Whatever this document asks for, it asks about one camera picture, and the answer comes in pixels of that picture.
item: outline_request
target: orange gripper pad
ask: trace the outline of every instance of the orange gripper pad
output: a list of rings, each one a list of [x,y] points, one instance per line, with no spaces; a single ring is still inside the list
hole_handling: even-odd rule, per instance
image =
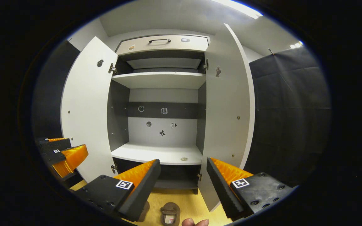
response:
[[[61,153],[65,156],[66,160],[53,165],[61,178],[69,173],[73,173],[74,169],[76,169],[76,167],[78,167],[89,155],[85,144],[65,149],[61,151]]]
[[[129,169],[123,173],[120,173],[119,175],[115,176],[114,178],[119,179],[119,180],[130,181],[130,182],[134,183],[135,187],[132,190],[132,192],[129,194],[129,195],[131,195],[134,192],[134,190],[138,187],[138,185],[142,181],[142,179],[145,177],[146,173],[149,171],[150,167],[155,162],[155,160],[143,163],[139,166]]]
[[[249,176],[253,176],[252,173],[244,171],[238,167],[230,165],[228,163],[222,162],[218,159],[211,158],[213,163],[216,165],[217,169],[223,176],[224,180],[227,182],[228,186],[230,186],[231,182],[239,179],[243,179]]]

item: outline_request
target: finger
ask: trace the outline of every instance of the finger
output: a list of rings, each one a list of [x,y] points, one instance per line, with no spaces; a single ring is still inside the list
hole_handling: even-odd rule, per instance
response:
[[[206,220],[201,220],[195,226],[208,226],[208,225],[209,225],[209,219],[206,219]]]
[[[192,218],[188,218],[182,221],[181,226],[195,226],[195,222]]]

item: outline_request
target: brown shoe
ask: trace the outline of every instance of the brown shoe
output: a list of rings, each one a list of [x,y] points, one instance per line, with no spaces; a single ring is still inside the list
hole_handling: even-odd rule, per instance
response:
[[[137,220],[138,222],[143,222],[145,220],[146,213],[148,212],[150,207],[151,207],[151,205],[149,204],[148,201],[146,201],[145,206],[143,207],[142,213],[140,214],[139,219]]]
[[[180,223],[180,207],[174,202],[168,202],[160,208],[160,221],[165,226],[178,226]]]

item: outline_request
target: black curtain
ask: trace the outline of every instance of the black curtain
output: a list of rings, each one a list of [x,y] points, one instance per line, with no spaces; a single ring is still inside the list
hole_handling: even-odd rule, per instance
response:
[[[326,146],[331,104],[316,59],[305,48],[250,63],[255,91],[253,141],[244,170],[303,183]]]

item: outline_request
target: light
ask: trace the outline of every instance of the light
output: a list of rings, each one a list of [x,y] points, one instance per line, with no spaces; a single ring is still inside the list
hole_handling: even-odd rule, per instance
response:
[[[251,9],[250,7],[240,4],[240,3],[236,3],[234,1],[231,0],[211,0],[213,2],[217,2],[220,4],[223,4],[225,6],[231,7],[237,11],[240,11],[242,13],[244,13],[245,15],[252,17],[254,19],[258,19],[259,17],[263,16],[261,13],[259,13],[256,10]]]
[[[301,41],[299,41],[298,43],[296,43],[294,45],[290,45],[290,48],[295,49],[295,48],[299,48],[299,47],[301,47],[303,45],[304,44]]]

